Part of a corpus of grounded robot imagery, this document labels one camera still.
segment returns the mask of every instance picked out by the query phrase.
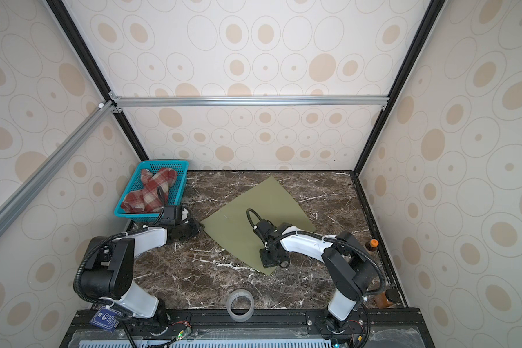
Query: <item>plaid towel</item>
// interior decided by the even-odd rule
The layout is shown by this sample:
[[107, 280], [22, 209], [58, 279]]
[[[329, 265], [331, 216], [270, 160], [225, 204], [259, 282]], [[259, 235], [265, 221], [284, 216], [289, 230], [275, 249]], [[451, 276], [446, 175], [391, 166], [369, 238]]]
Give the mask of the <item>plaid towel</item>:
[[141, 170], [141, 190], [130, 191], [124, 197], [121, 208], [130, 214], [139, 213], [158, 213], [162, 209], [162, 202], [157, 194], [157, 187], [160, 186], [164, 192], [164, 201], [168, 201], [168, 191], [176, 182], [178, 173], [172, 168], [162, 168], [153, 175], [146, 169]]

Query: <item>green cloth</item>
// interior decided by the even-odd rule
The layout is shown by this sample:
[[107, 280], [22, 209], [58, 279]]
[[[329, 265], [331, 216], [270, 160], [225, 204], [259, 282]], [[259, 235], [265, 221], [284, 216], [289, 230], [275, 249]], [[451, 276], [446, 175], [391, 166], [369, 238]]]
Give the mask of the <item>green cloth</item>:
[[[264, 268], [261, 263], [259, 249], [263, 248], [263, 243], [253, 232], [245, 215], [248, 208], [277, 227], [287, 222], [304, 231], [315, 231], [306, 213], [274, 177], [252, 187], [202, 221], [205, 232], [221, 247], [266, 275], [270, 275], [276, 267]], [[257, 222], [253, 214], [251, 219], [253, 223]]]

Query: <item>marble tabletop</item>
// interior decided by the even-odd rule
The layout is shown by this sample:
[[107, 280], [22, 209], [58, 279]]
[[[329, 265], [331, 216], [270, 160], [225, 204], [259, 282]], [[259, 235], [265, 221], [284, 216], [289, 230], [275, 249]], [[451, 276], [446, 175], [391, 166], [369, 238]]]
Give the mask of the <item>marble tabletop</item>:
[[[294, 197], [317, 233], [348, 231], [362, 244], [371, 238], [349, 173], [191, 171], [182, 204], [202, 220], [269, 176]], [[257, 309], [315, 309], [326, 307], [335, 289], [327, 269], [315, 259], [293, 253], [287, 269], [266, 276], [205, 233], [142, 254], [133, 276], [169, 309], [222, 309], [236, 289], [249, 290]], [[370, 300], [368, 307], [374, 306]]]

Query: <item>polka dot wallpaper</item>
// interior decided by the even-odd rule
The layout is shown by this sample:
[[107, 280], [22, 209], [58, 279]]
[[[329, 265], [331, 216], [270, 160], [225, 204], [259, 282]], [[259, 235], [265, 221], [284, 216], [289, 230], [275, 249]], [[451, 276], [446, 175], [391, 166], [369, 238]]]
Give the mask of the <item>polka dot wallpaper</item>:
[[120, 96], [388, 94], [428, 0], [66, 0]]
[[0, 0], [0, 205], [101, 100], [40, 1]]
[[108, 117], [0, 237], [0, 348], [56, 348], [77, 310], [91, 238], [122, 231], [114, 206], [138, 158]]
[[153, 159], [190, 169], [354, 168], [378, 105], [125, 108]]
[[522, 347], [522, 0], [453, 0], [361, 175], [436, 347]]

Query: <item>clear tape roll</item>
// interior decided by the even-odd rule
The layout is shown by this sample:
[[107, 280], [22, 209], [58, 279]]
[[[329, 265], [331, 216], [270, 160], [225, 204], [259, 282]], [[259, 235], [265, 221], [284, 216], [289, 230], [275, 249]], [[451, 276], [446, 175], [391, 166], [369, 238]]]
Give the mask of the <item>clear tape roll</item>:
[[[245, 297], [249, 300], [251, 303], [249, 310], [242, 315], [237, 315], [234, 312], [232, 312], [232, 302], [234, 302], [235, 299], [238, 297]], [[251, 318], [253, 316], [253, 311], [255, 309], [255, 303], [253, 303], [253, 295], [251, 292], [247, 291], [246, 289], [238, 289], [230, 294], [228, 297], [228, 301], [226, 302], [226, 310], [228, 311], [228, 314], [230, 317], [236, 321], [243, 322]]]

